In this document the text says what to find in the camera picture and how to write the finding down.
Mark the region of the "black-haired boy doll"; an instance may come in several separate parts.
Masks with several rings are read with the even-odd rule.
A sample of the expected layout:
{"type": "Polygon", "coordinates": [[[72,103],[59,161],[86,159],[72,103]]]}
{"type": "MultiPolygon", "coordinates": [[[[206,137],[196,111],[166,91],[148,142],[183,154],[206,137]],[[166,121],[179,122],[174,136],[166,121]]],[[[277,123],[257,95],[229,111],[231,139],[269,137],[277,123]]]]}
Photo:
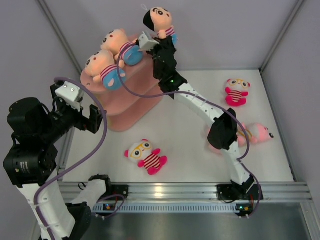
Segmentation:
{"type": "Polygon", "coordinates": [[[143,24],[155,32],[158,39],[171,37],[173,44],[177,43],[178,35],[173,26],[173,17],[167,9],[163,7],[149,9],[143,17],[143,24]]]}

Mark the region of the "peach pig toy blue shorts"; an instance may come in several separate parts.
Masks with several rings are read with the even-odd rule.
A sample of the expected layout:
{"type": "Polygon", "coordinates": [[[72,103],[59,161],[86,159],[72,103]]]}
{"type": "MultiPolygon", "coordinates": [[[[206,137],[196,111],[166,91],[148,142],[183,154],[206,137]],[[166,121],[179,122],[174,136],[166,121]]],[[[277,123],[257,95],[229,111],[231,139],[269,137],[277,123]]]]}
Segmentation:
{"type": "Polygon", "coordinates": [[[140,47],[129,40],[124,29],[114,29],[102,40],[100,48],[113,53],[114,59],[123,60],[128,66],[135,66],[143,59],[143,52],[140,47]]]}

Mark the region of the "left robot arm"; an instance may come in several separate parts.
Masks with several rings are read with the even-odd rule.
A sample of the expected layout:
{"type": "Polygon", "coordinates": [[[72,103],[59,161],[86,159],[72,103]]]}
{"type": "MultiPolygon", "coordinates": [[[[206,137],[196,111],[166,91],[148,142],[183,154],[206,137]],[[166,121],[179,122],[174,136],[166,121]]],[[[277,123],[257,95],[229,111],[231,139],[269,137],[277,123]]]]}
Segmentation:
{"type": "Polygon", "coordinates": [[[90,106],[83,115],[83,90],[70,82],[51,86],[52,110],[35,97],[27,97],[9,108],[7,122],[13,129],[13,145],[3,167],[11,181],[26,198],[36,216],[43,240],[79,240],[91,223],[92,209],[101,198],[113,194],[107,175],[89,178],[84,190],[65,203],[57,176],[55,143],[70,129],[97,133],[102,112],[90,106]]]}

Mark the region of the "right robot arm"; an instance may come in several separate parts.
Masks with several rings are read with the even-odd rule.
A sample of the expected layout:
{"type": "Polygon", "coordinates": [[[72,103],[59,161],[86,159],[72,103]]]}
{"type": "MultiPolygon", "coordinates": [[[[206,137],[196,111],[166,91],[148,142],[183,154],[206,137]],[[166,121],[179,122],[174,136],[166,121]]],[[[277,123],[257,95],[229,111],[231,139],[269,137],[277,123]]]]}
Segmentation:
{"type": "Polygon", "coordinates": [[[236,112],[216,105],[202,97],[177,70],[176,48],[171,36],[164,39],[150,36],[140,37],[140,48],[151,55],[153,77],[159,81],[162,95],[184,104],[210,127],[207,140],[220,150],[227,163],[230,184],[220,185],[220,200],[226,200],[231,194],[232,200],[247,199],[257,194],[257,201],[263,199],[263,192],[257,177],[243,164],[244,155],[240,155],[238,127],[241,123],[236,112]]]}

